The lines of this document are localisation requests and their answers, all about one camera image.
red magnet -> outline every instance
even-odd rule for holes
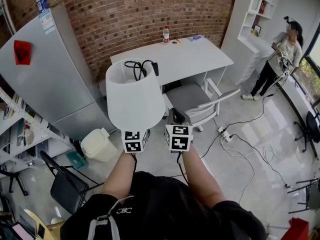
[[[31,43],[14,40],[13,49],[16,65],[30,65]]]

person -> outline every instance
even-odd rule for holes
[[[173,177],[135,172],[122,153],[102,186],[62,226],[62,240],[265,240],[262,223],[226,200],[191,145],[182,154],[188,186]]]
[[[266,61],[252,91],[250,93],[241,95],[243,100],[261,100],[268,88],[281,75],[283,75],[284,71],[282,71],[280,68],[280,55],[282,51],[286,51],[288,58],[292,62],[292,65],[289,64],[286,72],[290,74],[296,67],[299,66],[302,58],[302,46],[304,42],[302,32],[303,29],[298,22],[290,21],[286,33],[282,32],[273,39],[272,48],[275,51]]]

water bottle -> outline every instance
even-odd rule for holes
[[[38,8],[40,13],[48,9],[47,0],[35,0],[35,2],[36,2],[36,7]]]
[[[163,30],[163,42],[165,44],[169,43],[169,27],[165,26]]]

extension cord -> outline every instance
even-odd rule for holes
[[[226,142],[230,142],[232,140],[232,137],[230,137],[230,134],[225,130],[225,128],[220,127],[218,129],[218,133],[225,138]]]

white trash bin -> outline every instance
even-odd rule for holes
[[[81,149],[89,159],[107,162],[117,154],[116,147],[108,139],[109,133],[104,129],[95,129],[81,142]]]

